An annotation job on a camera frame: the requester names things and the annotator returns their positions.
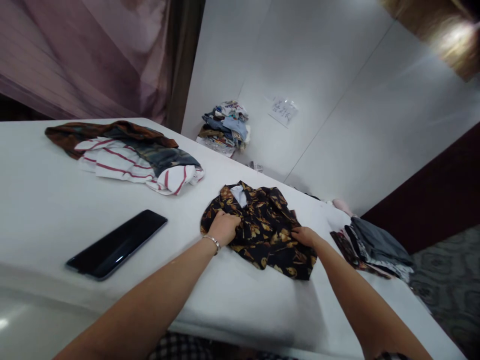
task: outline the white tablecloth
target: white tablecloth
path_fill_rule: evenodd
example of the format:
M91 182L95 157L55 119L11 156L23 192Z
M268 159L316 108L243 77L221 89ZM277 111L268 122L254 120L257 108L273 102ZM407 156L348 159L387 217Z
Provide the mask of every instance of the white tablecloth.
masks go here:
M163 196L142 184L79 170L44 135L46 127L68 121L0 122L0 286L103 312L197 241L207 205L223 185L239 180L254 188L278 187L300 223L335 248L329 232L350 222L342 211L150 120L130 121L175 139L201 163L205 178L195 187L185 186L180 196ZM73 255L145 209L167 217L168 224L108 280L96 282L64 267ZM435 359L463 358L405 283L362 276ZM296 281L270 267L257 270L225 248L208 265L172 329L303 358L312 354L291 349L362 358L320 262L310 281Z

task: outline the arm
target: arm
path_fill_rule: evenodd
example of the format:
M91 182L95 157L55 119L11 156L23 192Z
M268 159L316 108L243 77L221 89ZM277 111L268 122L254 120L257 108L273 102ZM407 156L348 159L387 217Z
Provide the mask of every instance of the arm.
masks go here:
M240 218L220 210L208 234L226 246ZM135 286L81 333L56 359L145 359L187 301L217 251L202 238Z
M366 359L375 359L382 352L432 359L385 300L323 238L308 227L293 231L295 239L315 249Z

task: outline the silver bracelet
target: silver bracelet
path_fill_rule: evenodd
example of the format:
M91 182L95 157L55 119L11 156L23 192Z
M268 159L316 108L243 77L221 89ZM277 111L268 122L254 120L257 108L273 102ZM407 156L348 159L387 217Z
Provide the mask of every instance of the silver bracelet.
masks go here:
M214 239L212 236L210 236L210 235L203 235L201 238L202 238L202 239L203 239L203 238L209 238L210 240L212 240L212 241L215 243L215 245L216 245L216 253L215 253L215 255L217 255L217 254L219 253L219 251L220 251L220 243L219 243L217 240L215 240L215 239Z

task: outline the hand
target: hand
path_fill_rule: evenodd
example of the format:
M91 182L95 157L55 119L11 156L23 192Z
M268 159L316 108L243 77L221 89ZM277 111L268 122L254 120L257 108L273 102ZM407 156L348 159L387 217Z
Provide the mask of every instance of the hand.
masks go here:
M225 213L223 210L219 210L216 213L215 219L210 226L208 235L218 241L220 246L230 244L235 237L235 229L240 224L241 219L238 216Z
M306 226L294 227L291 230L291 236L295 240L298 240L299 243L310 248L313 248L314 245L318 242L325 241L315 231Z

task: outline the floral shirt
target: floral shirt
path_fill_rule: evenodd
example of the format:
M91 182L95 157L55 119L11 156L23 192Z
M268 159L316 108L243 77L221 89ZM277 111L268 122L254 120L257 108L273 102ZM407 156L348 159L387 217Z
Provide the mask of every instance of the floral shirt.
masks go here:
M241 207L230 189L242 186L246 206ZM302 245L290 234L299 227L295 212L289 210L287 201L276 187L253 189L240 181L225 185L220 195L206 208L200 231L206 234L216 213L222 209L242 219L230 247L242 258L263 270L267 266L297 280L308 280L317 260L315 251Z

